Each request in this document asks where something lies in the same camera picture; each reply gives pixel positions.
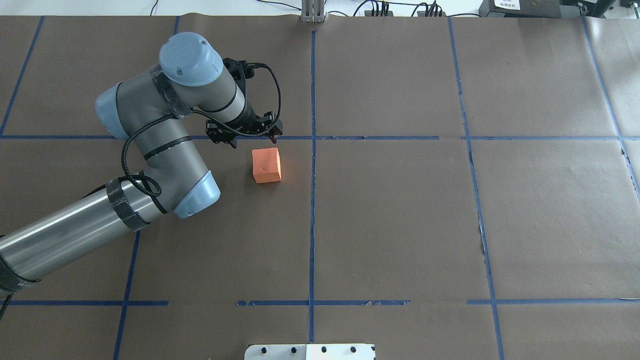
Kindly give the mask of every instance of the orange block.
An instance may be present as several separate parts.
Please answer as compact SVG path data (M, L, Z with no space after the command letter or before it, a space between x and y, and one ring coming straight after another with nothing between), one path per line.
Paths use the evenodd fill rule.
M253 157L253 178L256 183L272 183L282 180L280 153L277 147L255 149Z

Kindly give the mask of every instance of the blue tape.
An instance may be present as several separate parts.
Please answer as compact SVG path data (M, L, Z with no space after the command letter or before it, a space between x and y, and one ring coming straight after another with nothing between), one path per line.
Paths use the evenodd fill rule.
M405 306L411 304L411 300L316 300L318 306Z
M469 158L469 167L471 169L471 180L474 185L474 197L476 198L476 211L478 214L478 225L480 227L480 237L482 239L482 245L484 248L484 266L486 270L486 278L489 284L489 296L491 297L491 308L493 312L493 327L495 328L495 339L498 345L498 356L500 360L504 360L504 351L502 347L502 333L500 331L500 321L498 319L498 306L495 303L495 291L493 290L493 276L491 273L491 263L489 260L489 248L486 244L486 235L484 232L484 217L482 214L482 205L480 204L480 194L478 192L478 183L476 179L476 167L474 165L474 159L471 148L471 138L469 133L469 124L467 121L467 111L465 109L465 103L462 98L462 81L460 79L460 66L458 65L458 53L456 51L456 41L453 33L453 23L451 18L447 18L449 22L449 37L451 38L451 51L453 53L453 65L456 71L456 81L458 84L458 95L460 97L460 111L462 112L462 119L465 127L465 142L467 143L467 153Z
M491 305L491 300L467 300L467 305ZM536 305L536 304L629 304L640 305L637 299L498 299L498 305Z
M309 343L314 343L316 272L316 31L311 32L311 224L309 232Z
M6 128L6 123L9 121L9 114L11 114L11 109L13 108L13 102L15 101L15 97L18 95L18 89L20 88L20 84L22 83L22 77L24 77L24 73L27 70L27 64L29 63L29 59L31 58L31 54L33 53L33 48L36 46L36 41L38 40L38 35L40 34L40 30L42 29L43 22L44 22L44 16L41 16L40 22L38 22L38 27L36 28L36 32L35 34L33 34L33 39L31 40L31 46L29 46L29 51L27 52L27 56L24 59L24 63L22 64L20 75L18 75L18 81L15 82L15 87L13 88L11 99L9 99L9 105L6 107L6 112L4 113L2 125L0 125L0 135L4 133L4 129Z
M470 136L471 140L617 140L615 136Z
M180 17L176 16L175 17L175 24L173 25L173 34L177 34L178 33L178 27L180 26Z
M318 136L317 140L439 140L439 136Z
M122 301L99 300L13 300L11 306L122 306Z
M111 135L2 135L0 138L18 140L115 140Z
M315 306L404 306L411 300L314 300ZM308 300L249 300L239 301L238 306L308 306Z
M130 300L127 306L169 306L169 302L162 300Z
M640 188L638 188L636 173L634 172L634 168L631 165L631 160L629 160L629 153L627 152L625 141L623 140L622 134L620 133L620 127L618 126L618 118L616 118L616 114L613 112L613 105L611 105L611 98L609 97L609 92L607 91L606 86L604 86L604 80L602 79L600 66L596 61L596 55L593 52L593 45L591 44L591 35L589 34L589 29L587 27L587 20L584 17L582 17L582 27L584 28L584 35L587 38L587 48L589 49L589 55L591 56L591 61L593 62L593 66L596 70L596 74L598 75L598 82L600 83L600 88L602 89L602 93L604 94L604 98L607 103L607 110L609 110L609 115L611 116L611 120L613 121L613 128L616 130L616 136L618 137L618 141L620 142L620 149L622 149L622 151L624 152L625 162L627 163L629 176L631 176L631 181L633 182L634 190L636 191L636 197L638 198L638 200L640 200Z
M120 313L120 324L118 325L118 335L116 336L116 345L113 349L113 360L118 360L120 355L120 344L122 343L122 333L124 332L124 323L127 319L127 307L129 306L129 294L131 293L131 282L133 280L133 270L136 267L136 256L138 255L138 244L140 243L140 230L136 231L136 237L133 242L133 251L131 252L131 263L129 264L129 274L127 275L127 286L124 290L124 299L122 300L122 312Z

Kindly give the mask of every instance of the table surface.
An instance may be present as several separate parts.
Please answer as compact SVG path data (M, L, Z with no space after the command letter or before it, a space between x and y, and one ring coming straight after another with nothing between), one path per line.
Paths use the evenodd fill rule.
M185 119L222 196L14 296L3 359L242 359L375 343L378 359L640 353L634 20L0 17L0 232L118 177L96 96L177 31L268 63L279 183ZM268 73L248 82L275 109ZM130 167L142 169L138 153Z

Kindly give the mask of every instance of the black cable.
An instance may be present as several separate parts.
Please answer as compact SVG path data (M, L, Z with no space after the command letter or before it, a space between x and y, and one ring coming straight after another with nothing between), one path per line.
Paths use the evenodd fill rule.
M438 1L433 0L433 4L431 4L431 8L429 9L428 14L426 14L426 16L433 17L436 15L437 12L438 12Z
M158 6L158 0L156 0L156 3L153 5L153 7L151 8L151 11L149 12L149 16L154 14L154 9L156 8L156 6Z
M13 297L13 294L9 294L6 296L6 298L4 298L4 304L2 305L2 309L0 309L0 320L2 320L2 317L4 316L4 312L6 311L7 306L9 306L9 301L11 301L12 297Z
M256 1L259 2L259 3L284 5L284 6L288 6L290 8L302 11L301 8L295 7L293 5L285 4L285 3L279 3L278 1L266 1L266 0L256 0Z
M191 112L194 114L199 114L202 115L204 117L206 117L207 119L210 119L211 121L215 122L216 125L226 129L227 131L230 131L236 135L239 136L248 136L248 137L258 137L258 136L262 136L266 133L268 133L269 131L271 131L271 129L273 129L277 124L278 124L278 120L280 120L280 112L282 110L282 92L280 91L280 84L278 83L278 78L276 78L276 74L273 72L273 70L271 69L271 67L265 63L247 63L247 66L249 66L249 68L251 69L267 69L269 71L269 73L271 74L271 77L273 78L273 82L276 85L276 90L278 90L278 113L276 114L276 117L273 121L273 124L270 125L269 127L267 127L265 130L261 131L260 133L256 133L256 134L246 134L246 133L241 133L240 131L229 127L228 125L216 120L213 116L211 116L211 114L207 113L206 111L202 111L202 110L196 110L196 109L191 109ZM147 196L151 196L151 197L158 197L160 196L160 194L162 194L162 189L160 189L160 184L158 184L158 182L154 179L152 179L149 176L146 175L132 175L131 172L129 171L129 166L127 166L127 152L129 151L129 146L131 145L131 142L133 142L133 140L135 138L137 138L140 134L144 133L145 131L149 130L151 127L156 126L160 123L162 123L165 120L168 119L174 119L175 116L173 114L168 114L165 115L163 117L161 117L160 119L154 120L150 123L148 123L147 125L139 128L135 133L133 133L133 135L131 135L127 141L124 142L124 145L122 146L122 155L120 157L120 164L122 165L122 171L124 171L124 178L118 178L119 180L129 180L129 182L136 187L136 189L138 189L141 193L147 195ZM155 188L156 188L156 192L150 191L145 189L142 185L140 185L137 180L140 181L148 181L150 182ZM91 195L92 193L98 192L101 189L103 189L104 187L101 186L99 188L97 188L96 190L94 190L93 192L89 193L87 196Z
M416 5L416 6L415 6L415 8L413 9L413 12L411 13L411 17L413 17L413 16L415 15L415 12L416 12L416 11L418 11L418 8L419 8L420 6L422 6L422 5L424 5L424 7L426 8L426 9L424 10L424 11L425 11L425 14L426 14L426 12L428 12L428 11L429 11L429 4L427 4L427 3L419 3L419 4L418 4L418 5Z
M339 12L339 11L337 11L337 10L333 10L333 11L330 11L330 12L328 12L328 13L341 13L341 14L343 14L344 16L349 16L349 15L347 15L347 14L345 14L345 13L343 13L343 12Z
M255 69L262 68L262 69L269 70L269 73L271 73L271 77L273 78L273 82L276 85L276 90L278 90L278 113L276 114L276 117L273 120L273 124L271 126L267 127L265 130L261 131L260 133L256 133L256 134L241 133L237 129L234 129L233 127L230 127L230 126L226 125L225 123L216 120L213 116L211 116L211 114L207 113L206 111L195 110L195 109L192 109L191 111L194 114L199 114L199 115L202 115L202 116L206 117L207 119L215 122L216 125L224 128L227 131L230 131L230 132L232 132L232 133L234 133L236 135L255 138L255 137L258 137L258 136L262 136L262 135L268 133L269 131L271 131L271 129L273 129L276 126L276 124L278 123L278 120L280 120L280 111L282 110L282 93L280 91L280 84L278 83L278 78L276 78L276 74L273 73L273 70L271 70L271 67L269 67L269 65L264 64L264 63L247 63L247 65L248 66L252 66Z
M162 189L160 189L160 184L157 183L156 180L153 180L151 177L146 176L146 175L140 175L140 177L138 179L144 179L145 181L148 181L150 183L152 183L154 185L154 187L156 188L156 192L152 192L150 190L147 190L144 188L144 186L138 184L138 182L136 181L136 178L131 175L131 172L129 171L129 167L127 166L127 152L129 151L129 146L131 145L131 142L133 142L133 140L135 138L137 138L140 134L144 133L145 131L149 130L151 127L154 127L158 124L160 124L161 122L165 121L165 120L169 120L169 119L173 119L175 118L174 114L169 114L169 115L165 115L163 117L161 117L160 119L154 120L150 123L148 123L147 125L139 128L135 133L133 133L133 135L131 135L127 141L124 142L124 145L122 146L122 155L120 157L120 164L122 165L122 170L124 171L124 176L127 180L129 180L129 182L136 187L136 189L140 190L141 193L147 195L147 196L151 196L151 197L158 197L160 196L160 194L162 194Z
M473 16L481 17L476 13L455 13L453 15L447 15L447 17L462 16L462 15L473 15Z
M360 5L358 5L358 7L356 8L356 11L354 11L354 12L353 12L353 15L352 15L352 16L357 15L357 14L358 14L358 10L362 7L362 5L364 5L364 4L368 3L368 2L371 2L371 3L372 3L372 4L371 4L371 11L373 12L373 4L375 3L375 4L377 5L377 4L378 4L378 2L377 2L377 1L375 1L375 0L365 0L365 1L362 1L362 2L360 3Z
M134 180L140 180L140 181L148 181L148 179L149 179L149 177L147 177L147 176L143 176L143 175L139 175L139 174L132 174L132 175L131 175L131 177L132 177ZM128 180L128 178L127 178L126 176L120 176L120 177L118 178L118 181L123 181L123 180ZM85 196L83 196L82 198L84 199L84 198L85 198L85 197L87 197L87 196L93 195L94 193L97 193L97 192L99 192L100 190L105 189L106 187L107 187L107 186L106 186L106 184L102 184L102 185L98 186L97 188L95 188L95 189L91 190L91 192L90 192L90 193L86 194L86 195L85 195Z
M394 3L392 1L387 1L387 3L394 4L394 5L407 5L407 6L416 6L416 5L418 5L418 4L408 4L408 3Z

